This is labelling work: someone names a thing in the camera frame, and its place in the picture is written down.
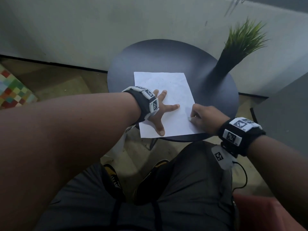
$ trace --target black baseboard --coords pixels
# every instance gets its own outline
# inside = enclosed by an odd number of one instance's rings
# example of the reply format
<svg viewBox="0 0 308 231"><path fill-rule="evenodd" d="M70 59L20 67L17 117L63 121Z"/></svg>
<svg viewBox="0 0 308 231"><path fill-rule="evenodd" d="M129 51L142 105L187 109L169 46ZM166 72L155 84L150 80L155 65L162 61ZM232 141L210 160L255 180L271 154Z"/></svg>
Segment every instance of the black baseboard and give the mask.
<svg viewBox="0 0 308 231"><path fill-rule="evenodd" d="M253 108L250 108L250 112L251 112L252 120L253 120L255 123L258 123L257 118L256 118L256 115L254 114Z"/></svg>
<svg viewBox="0 0 308 231"><path fill-rule="evenodd" d="M74 69L83 69L87 71L95 71L95 72L100 72L100 73L108 73L107 70L91 69L91 68L82 67L82 66L71 66L71 65L65 65L65 64L55 63L55 62L42 62L42 61L37 61L37 60L32 60L32 59L17 58L17 57L6 56L6 55L1 55L1 54L0 54L0 58L10 58L10 59L20 60L20 61L25 61L25 62L34 62L34 63L41 63L45 65L62 66L62 67L68 67L68 68L74 68ZM253 94L247 94L247 93L241 93L241 92L239 92L238 94L250 96L250 97L264 98L264 99L268 98L267 96L253 95Z"/></svg>
<svg viewBox="0 0 308 231"><path fill-rule="evenodd" d="M61 67L68 67L68 68L74 68L74 69L83 69L87 71L95 71L95 72L100 72L100 73L108 73L107 70L91 69L91 68L82 67L82 66L71 66L71 65L65 65L65 64L55 63L55 62L42 62L42 61L37 61L37 60L32 60L32 59L17 58L17 57L11 57L11 56L1 55L1 54L0 54L0 58L10 58L10 59L20 60L20 61L25 61L25 62L34 62L34 63L40 63L40 64L45 64L45 65L51 65L51 66L61 66Z"/></svg>

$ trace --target green grass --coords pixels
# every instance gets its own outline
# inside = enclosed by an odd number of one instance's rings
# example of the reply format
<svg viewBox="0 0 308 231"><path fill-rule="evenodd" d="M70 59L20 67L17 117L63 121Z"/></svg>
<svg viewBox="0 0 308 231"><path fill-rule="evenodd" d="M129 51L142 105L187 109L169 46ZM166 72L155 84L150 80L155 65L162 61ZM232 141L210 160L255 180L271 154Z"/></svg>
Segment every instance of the green grass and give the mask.
<svg viewBox="0 0 308 231"><path fill-rule="evenodd" d="M250 21L247 18L242 26L240 26L240 23L237 23L234 30L230 27L225 50L244 58L248 54L266 47L265 42L268 39L265 39L265 33L261 33L264 25L261 22L255 25L255 21Z"/></svg>

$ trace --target gray tabletop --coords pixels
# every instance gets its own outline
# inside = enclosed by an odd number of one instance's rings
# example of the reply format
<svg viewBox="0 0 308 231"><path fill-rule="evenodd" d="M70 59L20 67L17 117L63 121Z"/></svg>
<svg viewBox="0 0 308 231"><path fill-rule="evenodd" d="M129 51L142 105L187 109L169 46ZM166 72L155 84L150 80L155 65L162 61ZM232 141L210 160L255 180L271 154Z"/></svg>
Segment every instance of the gray tabletop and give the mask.
<svg viewBox="0 0 308 231"><path fill-rule="evenodd" d="M213 105L233 118L238 109L238 90L230 74L219 76L213 68L217 60L207 52L173 40L141 41L125 48L108 70L109 92L121 92L134 86L134 72L184 73L195 103ZM163 137L176 142L193 142L209 138L207 133Z"/></svg>

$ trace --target cable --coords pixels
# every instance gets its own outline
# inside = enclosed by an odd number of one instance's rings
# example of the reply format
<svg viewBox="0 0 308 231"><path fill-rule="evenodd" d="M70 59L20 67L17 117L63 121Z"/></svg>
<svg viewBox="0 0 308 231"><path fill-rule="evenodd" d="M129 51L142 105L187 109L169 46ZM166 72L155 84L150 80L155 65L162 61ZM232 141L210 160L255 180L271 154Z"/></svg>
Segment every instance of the cable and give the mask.
<svg viewBox="0 0 308 231"><path fill-rule="evenodd" d="M246 173L244 167L243 167L240 163L238 163L238 162L236 162L236 161L233 161L233 163L234 163L234 164L238 164L239 166L242 167L242 169L244 170L245 176L246 176L246 182L245 182L245 185L244 185L244 186L234 188L233 191L232 191L232 193L233 193L236 189L242 189L242 188L244 188L245 186L247 186L247 183L248 183L248 177L247 177L247 173Z"/></svg>

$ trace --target table leg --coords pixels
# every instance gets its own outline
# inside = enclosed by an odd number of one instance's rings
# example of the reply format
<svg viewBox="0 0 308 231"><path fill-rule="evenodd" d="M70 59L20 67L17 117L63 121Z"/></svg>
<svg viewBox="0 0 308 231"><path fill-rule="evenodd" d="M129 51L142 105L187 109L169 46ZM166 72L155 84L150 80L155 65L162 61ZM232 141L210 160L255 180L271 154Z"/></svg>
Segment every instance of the table leg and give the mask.
<svg viewBox="0 0 308 231"><path fill-rule="evenodd" d="M150 149L149 150L152 150L152 148L154 147L155 143L157 142L158 138L154 138L151 140L151 143L150 143Z"/></svg>

